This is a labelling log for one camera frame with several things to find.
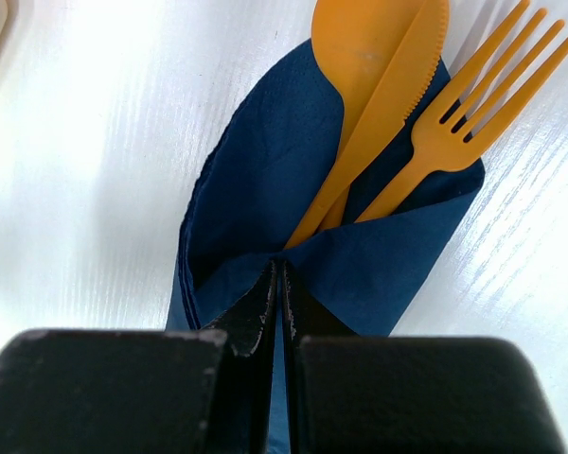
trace white table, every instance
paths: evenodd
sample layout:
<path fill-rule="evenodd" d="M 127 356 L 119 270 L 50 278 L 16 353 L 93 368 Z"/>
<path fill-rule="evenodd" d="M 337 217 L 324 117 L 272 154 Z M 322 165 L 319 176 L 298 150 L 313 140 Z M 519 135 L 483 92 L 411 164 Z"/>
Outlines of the white table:
<path fill-rule="evenodd" d="M 315 0 L 9 0 L 0 43 L 0 348 L 37 326 L 164 326 L 207 153 Z M 535 0 L 568 18 L 568 0 Z M 454 0 L 452 72 L 513 0 Z M 486 187 L 396 328 L 534 363 L 568 443 L 568 62 L 488 154 Z"/>

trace navy blue cloth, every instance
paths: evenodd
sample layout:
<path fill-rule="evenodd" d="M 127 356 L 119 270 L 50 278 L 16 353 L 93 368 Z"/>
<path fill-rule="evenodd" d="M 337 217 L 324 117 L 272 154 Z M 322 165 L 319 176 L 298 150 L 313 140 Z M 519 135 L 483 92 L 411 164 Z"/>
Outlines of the navy blue cloth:
<path fill-rule="evenodd" d="M 254 284 L 270 257 L 280 256 L 353 330 L 388 335 L 470 207 L 484 168 L 477 162 L 463 172 L 432 174 L 393 216 L 350 222 L 408 163 L 412 126 L 448 81 L 440 63 L 404 130 L 353 184 L 347 224 L 282 252 L 334 163 L 343 103 L 310 43 L 274 66 L 241 103 L 196 183 L 181 227 L 181 296 L 173 293 L 169 327 L 185 328 L 175 322 L 183 309 L 192 329 L 212 321 Z M 273 452 L 287 449 L 280 353 Z"/>

